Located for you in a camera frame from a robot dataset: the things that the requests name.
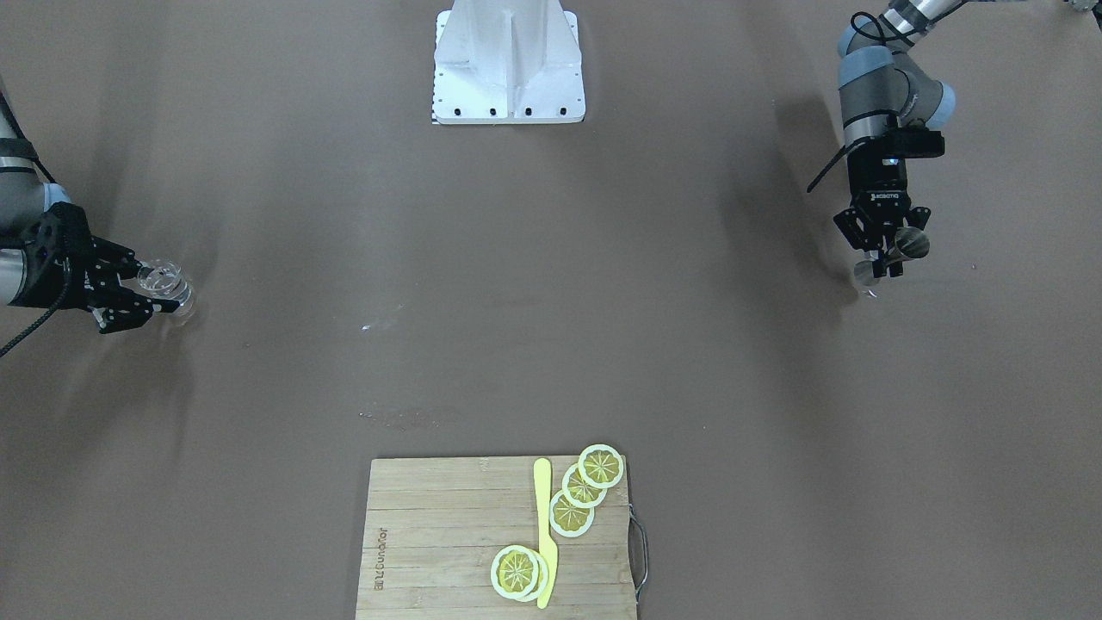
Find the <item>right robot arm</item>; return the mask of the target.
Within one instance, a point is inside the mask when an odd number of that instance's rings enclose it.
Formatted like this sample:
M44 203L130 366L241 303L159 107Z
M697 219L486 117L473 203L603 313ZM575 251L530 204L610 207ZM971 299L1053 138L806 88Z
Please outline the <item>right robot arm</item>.
M140 328L155 313L180 313L179 294L154 297L126 286L154 264L91 232L85 209L55 183L7 99L1 110L3 305L85 311L102 334Z

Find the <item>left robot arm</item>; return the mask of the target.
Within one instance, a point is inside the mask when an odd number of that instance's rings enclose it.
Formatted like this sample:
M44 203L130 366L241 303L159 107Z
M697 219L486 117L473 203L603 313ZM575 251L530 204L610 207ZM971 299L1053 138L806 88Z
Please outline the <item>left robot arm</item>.
M926 74L910 52L959 1L893 1L878 15L857 13L839 39L839 110L850 203L834 217L862 252L854 276L862 285L899 278L904 263L928 255L932 213L908 192L912 157L941 157L942 129L957 94Z

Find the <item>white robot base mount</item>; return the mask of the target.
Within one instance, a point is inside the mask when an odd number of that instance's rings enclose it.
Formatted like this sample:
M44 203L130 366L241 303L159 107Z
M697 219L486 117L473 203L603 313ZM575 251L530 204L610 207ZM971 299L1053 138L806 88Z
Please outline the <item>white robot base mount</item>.
M586 117L579 17L559 1L455 1L437 13L430 120L552 126Z

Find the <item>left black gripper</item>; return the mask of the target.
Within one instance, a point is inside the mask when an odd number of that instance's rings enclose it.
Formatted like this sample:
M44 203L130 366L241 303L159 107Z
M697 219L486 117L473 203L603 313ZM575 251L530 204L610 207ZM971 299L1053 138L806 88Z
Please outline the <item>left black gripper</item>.
M893 233L887 247L887 275L899 278L904 263L929 255L932 249L926 224L932 210L912 208L905 157L851 154L849 208L833 222L853 250L878 258L879 233Z

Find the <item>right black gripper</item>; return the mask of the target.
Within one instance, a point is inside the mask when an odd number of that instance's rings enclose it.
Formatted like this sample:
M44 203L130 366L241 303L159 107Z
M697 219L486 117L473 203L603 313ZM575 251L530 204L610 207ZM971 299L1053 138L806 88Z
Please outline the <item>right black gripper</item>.
M118 280L138 278L143 263L134 250L93 237L85 209L71 202L11 217L9 248L22 259L19 282L9 293L11 306L87 311L100 334L141 328L155 313L181 309L177 300L123 287Z

